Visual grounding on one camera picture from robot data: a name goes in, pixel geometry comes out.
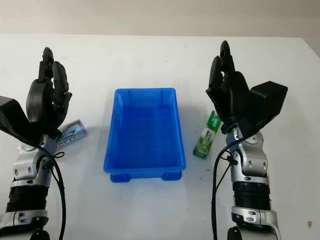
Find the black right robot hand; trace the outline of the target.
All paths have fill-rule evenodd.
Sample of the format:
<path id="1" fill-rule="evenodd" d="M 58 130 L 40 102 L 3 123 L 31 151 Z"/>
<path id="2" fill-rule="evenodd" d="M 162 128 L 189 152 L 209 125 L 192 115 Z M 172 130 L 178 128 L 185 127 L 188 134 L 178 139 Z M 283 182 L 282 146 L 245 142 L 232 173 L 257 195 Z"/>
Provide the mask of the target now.
<path id="1" fill-rule="evenodd" d="M 223 122 L 221 131 L 227 135 L 238 124 L 245 111 L 249 87 L 244 75 L 235 70 L 229 43 L 224 40 L 211 64 L 209 84 L 205 91 Z"/>

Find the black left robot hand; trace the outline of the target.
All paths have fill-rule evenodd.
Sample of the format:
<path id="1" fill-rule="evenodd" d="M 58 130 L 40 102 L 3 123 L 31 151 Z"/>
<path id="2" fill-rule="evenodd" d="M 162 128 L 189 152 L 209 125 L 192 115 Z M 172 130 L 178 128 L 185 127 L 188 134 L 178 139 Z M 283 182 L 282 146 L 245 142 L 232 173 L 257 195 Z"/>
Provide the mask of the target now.
<path id="1" fill-rule="evenodd" d="M 28 120 L 43 134 L 58 140 L 62 135 L 59 127 L 66 118 L 71 97 L 65 67 L 55 61 L 52 50 L 45 47 L 38 78 L 32 82 L 26 100 Z"/>

